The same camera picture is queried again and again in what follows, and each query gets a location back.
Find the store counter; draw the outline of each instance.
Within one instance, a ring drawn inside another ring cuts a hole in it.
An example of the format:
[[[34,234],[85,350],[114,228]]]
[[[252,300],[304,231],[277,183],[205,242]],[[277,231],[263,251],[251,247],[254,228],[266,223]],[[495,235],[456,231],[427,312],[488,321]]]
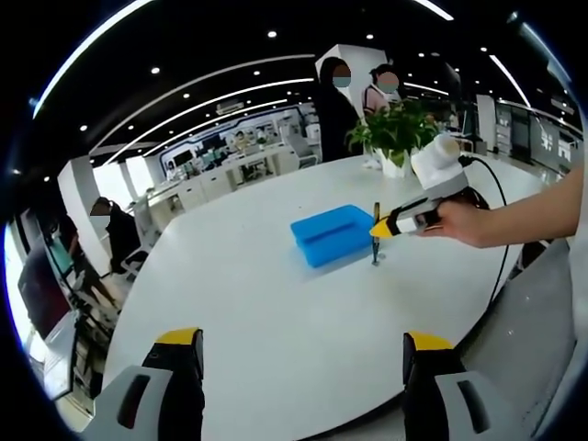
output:
[[[149,192],[153,221],[162,231],[181,212],[237,191],[241,167],[265,160],[272,176],[285,175],[299,167],[298,156],[283,143],[266,146],[264,150],[250,155],[232,155],[220,167],[190,179],[164,182]]]

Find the white flower pot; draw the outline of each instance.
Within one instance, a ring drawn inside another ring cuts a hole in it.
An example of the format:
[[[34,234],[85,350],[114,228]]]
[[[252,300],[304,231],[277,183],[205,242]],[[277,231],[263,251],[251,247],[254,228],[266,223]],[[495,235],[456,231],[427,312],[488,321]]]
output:
[[[379,161],[382,164],[382,173],[386,177],[398,179],[410,176],[413,173],[411,168],[411,157],[408,152],[404,152],[404,164],[402,167],[399,167],[392,160],[384,156],[382,150],[377,149],[376,152],[378,153]]]

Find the green leaves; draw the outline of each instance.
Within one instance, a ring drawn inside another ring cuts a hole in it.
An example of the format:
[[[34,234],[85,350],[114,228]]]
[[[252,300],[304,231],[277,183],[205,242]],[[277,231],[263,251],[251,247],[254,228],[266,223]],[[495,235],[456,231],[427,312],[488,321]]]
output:
[[[396,165],[404,164],[404,152],[411,153],[413,147],[421,149],[438,133],[435,124],[426,120],[420,103],[403,100],[390,109],[381,109],[366,117],[349,131],[348,144],[361,142],[372,152],[381,149]]]

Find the blue tray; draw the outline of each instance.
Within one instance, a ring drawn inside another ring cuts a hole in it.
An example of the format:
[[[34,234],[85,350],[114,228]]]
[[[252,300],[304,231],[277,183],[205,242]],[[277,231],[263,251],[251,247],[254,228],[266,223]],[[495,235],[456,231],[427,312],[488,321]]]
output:
[[[313,268],[371,245],[374,219],[355,205],[345,205],[290,225],[296,244]]]

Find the human hand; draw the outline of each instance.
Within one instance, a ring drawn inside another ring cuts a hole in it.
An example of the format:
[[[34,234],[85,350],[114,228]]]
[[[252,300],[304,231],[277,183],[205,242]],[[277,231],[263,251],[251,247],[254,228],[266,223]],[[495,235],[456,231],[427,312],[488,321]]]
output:
[[[485,238],[492,212],[463,202],[446,201],[437,209],[441,221],[427,228],[422,237],[450,237],[476,248],[487,246]]]

